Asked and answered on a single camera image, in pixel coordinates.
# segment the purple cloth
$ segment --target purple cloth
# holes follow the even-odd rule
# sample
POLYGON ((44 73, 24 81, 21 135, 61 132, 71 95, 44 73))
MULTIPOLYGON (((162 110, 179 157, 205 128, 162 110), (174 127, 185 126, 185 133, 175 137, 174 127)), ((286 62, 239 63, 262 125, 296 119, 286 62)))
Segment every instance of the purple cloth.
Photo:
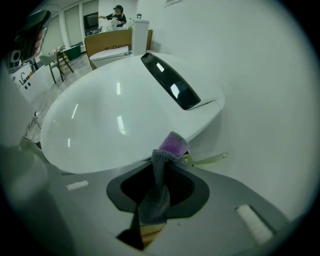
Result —
POLYGON ((170 132, 159 149, 152 152, 154 184, 138 207, 139 222, 156 225, 167 221, 170 193, 165 183, 165 165, 178 162, 189 149, 188 142, 175 132, 170 132))
POLYGON ((182 157, 188 151, 189 145, 179 134, 171 131, 164 139, 159 149, 168 151, 177 157, 182 157))

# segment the white bristle strip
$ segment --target white bristle strip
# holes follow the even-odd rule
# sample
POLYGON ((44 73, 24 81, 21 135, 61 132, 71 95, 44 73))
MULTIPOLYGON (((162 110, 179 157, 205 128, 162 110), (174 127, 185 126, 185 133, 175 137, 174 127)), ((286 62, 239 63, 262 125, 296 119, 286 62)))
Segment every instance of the white bristle strip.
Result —
POLYGON ((246 227, 258 244, 263 244, 271 239, 274 234, 259 218, 259 216, 247 204, 241 205, 236 209, 243 219, 246 227))
POLYGON ((68 190, 76 190, 76 189, 88 186, 88 184, 89 184, 89 182, 87 180, 83 180, 83 181, 80 181, 80 182, 75 182, 75 183, 72 183, 72 184, 68 184, 68 185, 66 185, 66 188, 68 190))

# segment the person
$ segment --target person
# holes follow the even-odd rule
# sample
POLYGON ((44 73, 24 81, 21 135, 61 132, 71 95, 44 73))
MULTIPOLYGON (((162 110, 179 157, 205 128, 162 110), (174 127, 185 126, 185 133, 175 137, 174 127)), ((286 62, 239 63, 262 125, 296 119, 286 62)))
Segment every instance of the person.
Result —
POLYGON ((113 18, 117 18, 118 25, 117 27, 122 27, 124 24, 127 23, 126 16, 124 14, 124 8, 121 5, 117 5, 114 9, 114 14, 111 13, 108 16, 99 16, 99 19, 107 19, 112 20, 113 18))

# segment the cap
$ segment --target cap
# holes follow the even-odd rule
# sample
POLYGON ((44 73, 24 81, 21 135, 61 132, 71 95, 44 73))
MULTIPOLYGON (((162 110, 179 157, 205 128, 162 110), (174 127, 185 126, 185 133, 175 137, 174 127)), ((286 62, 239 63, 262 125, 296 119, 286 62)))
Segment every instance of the cap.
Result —
POLYGON ((123 7, 121 5, 116 5, 113 9, 120 9, 121 11, 123 11, 123 7))

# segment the floor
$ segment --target floor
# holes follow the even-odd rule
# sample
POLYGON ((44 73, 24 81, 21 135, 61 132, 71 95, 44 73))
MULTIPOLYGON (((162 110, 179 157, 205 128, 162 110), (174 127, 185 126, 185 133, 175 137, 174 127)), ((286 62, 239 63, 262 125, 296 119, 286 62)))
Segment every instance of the floor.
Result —
POLYGON ((35 121, 39 124, 39 126, 35 121, 33 121, 31 127, 26 130, 25 138, 28 140, 31 140, 35 143, 40 141, 40 127, 42 126, 42 123, 51 105, 65 89, 72 85, 76 80, 92 71, 87 54, 82 54, 80 57, 71 60, 70 66, 74 73, 72 73, 67 66, 64 66, 64 81, 62 82, 60 76, 56 77, 56 83, 54 83, 52 80, 51 88, 39 95, 31 103, 36 112, 41 114, 35 118, 35 121))

